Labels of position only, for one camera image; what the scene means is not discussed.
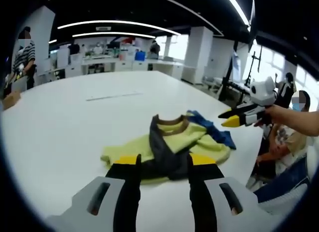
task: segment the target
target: blue cloth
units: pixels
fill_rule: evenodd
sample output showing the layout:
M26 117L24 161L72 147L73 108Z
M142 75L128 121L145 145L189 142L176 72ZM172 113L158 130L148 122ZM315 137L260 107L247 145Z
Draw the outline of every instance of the blue cloth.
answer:
M196 123L206 128L207 134L210 135L217 143L224 144L229 148L236 150L235 143L233 139L231 139L229 131L219 131L215 126L214 123L211 121L206 120L202 115L198 113L198 111L187 111L191 113L191 116L188 116L189 122Z
M261 203L280 197L304 183L310 184L306 157L295 162L269 184L256 190L254 194L258 198L258 202Z

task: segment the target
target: striped shirt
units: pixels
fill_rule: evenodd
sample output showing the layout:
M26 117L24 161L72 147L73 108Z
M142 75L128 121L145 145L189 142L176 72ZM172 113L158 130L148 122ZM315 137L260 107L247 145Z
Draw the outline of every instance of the striped shirt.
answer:
M23 64L23 66L26 67L31 60L35 60L35 46L32 40L30 41L30 45L27 46L22 53L18 51L15 55L12 71L19 74L19 66Z

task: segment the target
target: ceiling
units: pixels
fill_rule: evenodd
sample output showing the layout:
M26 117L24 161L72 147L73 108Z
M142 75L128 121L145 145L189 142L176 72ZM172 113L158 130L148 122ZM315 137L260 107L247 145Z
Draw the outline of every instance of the ceiling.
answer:
M87 24L57 29L58 26L86 20L126 20L147 23L189 33L192 26L205 26L226 39L249 41L247 26L228 0L41 0L56 13L51 40L72 40L72 35L95 32L96 26L111 26L111 31L154 36L170 33L125 24ZM252 0L236 0L250 19ZM257 41L300 63L319 79L319 13L317 0L255 0Z

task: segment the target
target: cardboard box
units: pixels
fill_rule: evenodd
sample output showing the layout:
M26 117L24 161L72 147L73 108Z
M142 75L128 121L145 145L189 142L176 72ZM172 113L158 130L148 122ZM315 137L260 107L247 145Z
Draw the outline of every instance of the cardboard box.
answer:
M3 109L6 110L14 106L18 100L21 98L19 91L13 91L4 100L2 100Z

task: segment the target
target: blue container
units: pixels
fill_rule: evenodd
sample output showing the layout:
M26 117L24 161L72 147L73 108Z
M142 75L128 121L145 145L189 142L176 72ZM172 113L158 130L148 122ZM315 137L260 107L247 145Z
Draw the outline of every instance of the blue container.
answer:
M138 51L135 54L135 61L145 61L145 52L144 51Z

